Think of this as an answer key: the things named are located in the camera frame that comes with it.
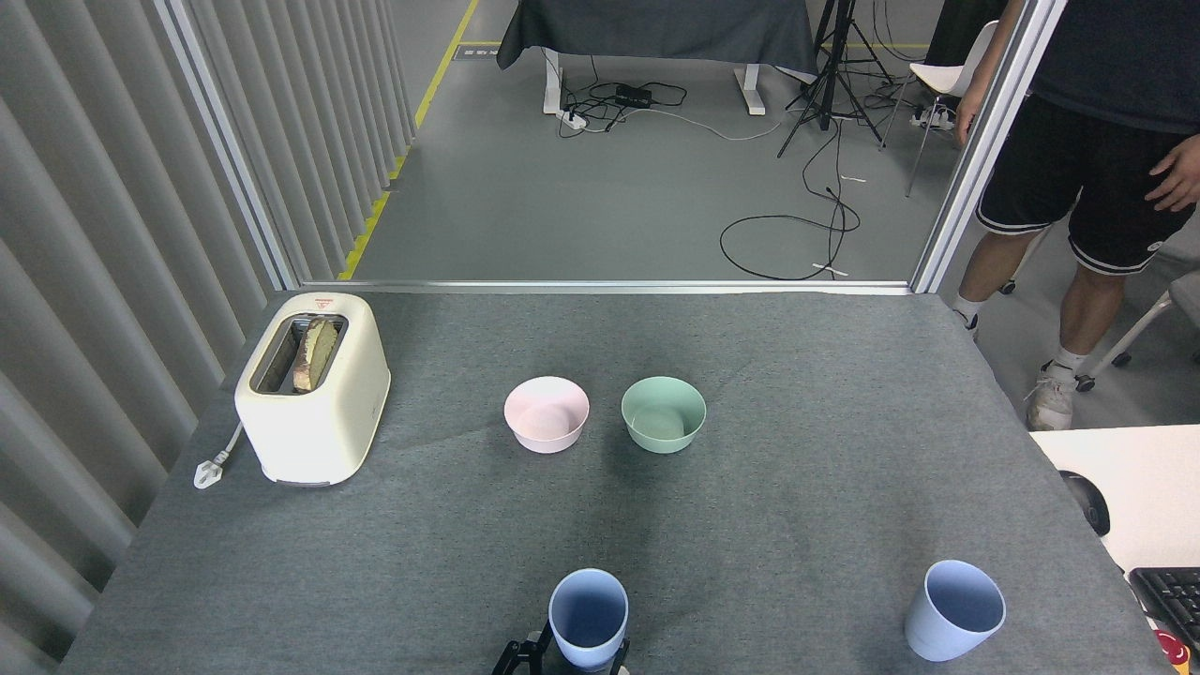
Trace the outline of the person's left hand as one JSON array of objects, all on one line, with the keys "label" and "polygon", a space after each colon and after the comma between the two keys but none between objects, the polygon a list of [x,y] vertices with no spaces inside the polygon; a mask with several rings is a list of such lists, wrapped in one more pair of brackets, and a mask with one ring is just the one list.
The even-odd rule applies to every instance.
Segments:
[{"label": "person's left hand", "polygon": [[1199,201],[1199,135],[1178,142],[1148,171],[1160,183],[1144,196],[1157,211],[1182,211]]}]

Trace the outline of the person's right hand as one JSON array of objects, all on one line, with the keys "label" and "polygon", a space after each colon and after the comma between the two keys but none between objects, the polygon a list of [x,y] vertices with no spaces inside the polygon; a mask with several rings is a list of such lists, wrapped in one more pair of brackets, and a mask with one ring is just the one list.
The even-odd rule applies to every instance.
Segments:
[{"label": "person's right hand", "polygon": [[985,92],[979,88],[968,88],[956,106],[954,138],[956,145],[968,145],[968,132],[973,129],[984,102]]}]

